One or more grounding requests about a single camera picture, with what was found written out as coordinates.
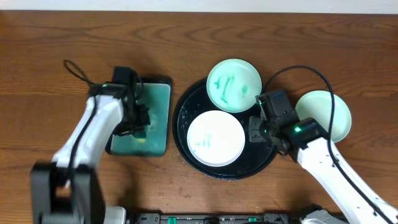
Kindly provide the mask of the green scrubbing sponge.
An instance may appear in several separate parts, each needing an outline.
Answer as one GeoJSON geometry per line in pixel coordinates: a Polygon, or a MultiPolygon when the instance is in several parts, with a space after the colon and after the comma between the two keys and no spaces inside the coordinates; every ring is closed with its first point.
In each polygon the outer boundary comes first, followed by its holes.
{"type": "Polygon", "coordinates": [[[136,116],[132,124],[132,136],[137,139],[146,139],[146,128],[151,125],[149,108],[146,105],[137,105],[134,112],[136,116]]]}

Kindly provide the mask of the mint plate with one smear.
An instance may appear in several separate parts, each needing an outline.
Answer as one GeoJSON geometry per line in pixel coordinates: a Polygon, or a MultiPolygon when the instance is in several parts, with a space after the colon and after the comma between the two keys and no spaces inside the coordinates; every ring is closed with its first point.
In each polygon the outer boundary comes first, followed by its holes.
{"type": "MultiPolygon", "coordinates": [[[[352,125],[352,117],[347,104],[339,96],[334,95],[334,100],[335,109],[331,140],[336,143],[348,135],[352,125]]],[[[315,90],[304,94],[298,100],[295,110],[300,120],[313,118],[327,131],[330,125],[331,104],[329,91],[315,90]]]]}

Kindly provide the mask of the white plate with smears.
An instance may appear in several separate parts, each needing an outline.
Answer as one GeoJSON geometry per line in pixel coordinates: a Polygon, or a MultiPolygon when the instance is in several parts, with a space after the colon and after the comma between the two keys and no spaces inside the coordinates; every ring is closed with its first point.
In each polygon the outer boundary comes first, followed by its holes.
{"type": "Polygon", "coordinates": [[[210,167],[234,162],[243,152],[246,137],[231,114],[213,110],[198,115],[188,127],[187,146],[194,158],[210,167]]]}

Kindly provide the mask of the mint plate with three smears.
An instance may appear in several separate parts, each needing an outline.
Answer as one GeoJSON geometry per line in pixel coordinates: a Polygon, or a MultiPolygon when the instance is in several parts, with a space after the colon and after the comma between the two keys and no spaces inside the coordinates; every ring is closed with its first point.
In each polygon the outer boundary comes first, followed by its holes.
{"type": "Polygon", "coordinates": [[[254,106],[262,91],[259,72],[249,62],[231,58],[216,64],[206,80],[210,101],[229,113],[240,113],[254,106]]]}

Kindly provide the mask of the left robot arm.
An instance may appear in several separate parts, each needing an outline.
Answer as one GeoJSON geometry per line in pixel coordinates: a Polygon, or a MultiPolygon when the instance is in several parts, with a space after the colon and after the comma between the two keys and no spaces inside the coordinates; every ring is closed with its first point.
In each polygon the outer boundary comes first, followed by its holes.
{"type": "Polygon", "coordinates": [[[105,203],[96,170],[112,135],[148,124],[135,92],[134,84],[90,88],[85,112],[68,141],[50,162],[37,162],[30,172],[34,223],[130,223],[124,207],[105,203]]]}

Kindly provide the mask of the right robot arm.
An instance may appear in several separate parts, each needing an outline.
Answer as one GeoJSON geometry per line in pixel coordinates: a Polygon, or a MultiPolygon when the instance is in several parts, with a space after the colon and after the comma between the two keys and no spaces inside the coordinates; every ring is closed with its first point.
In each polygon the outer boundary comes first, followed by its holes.
{"type": "Polygon", "coordinates": [[[252,116],[249,139],[288,154],[326,190],[349,223],[397,223],[397,209],[360,178],[313,118],[252,116]]]}

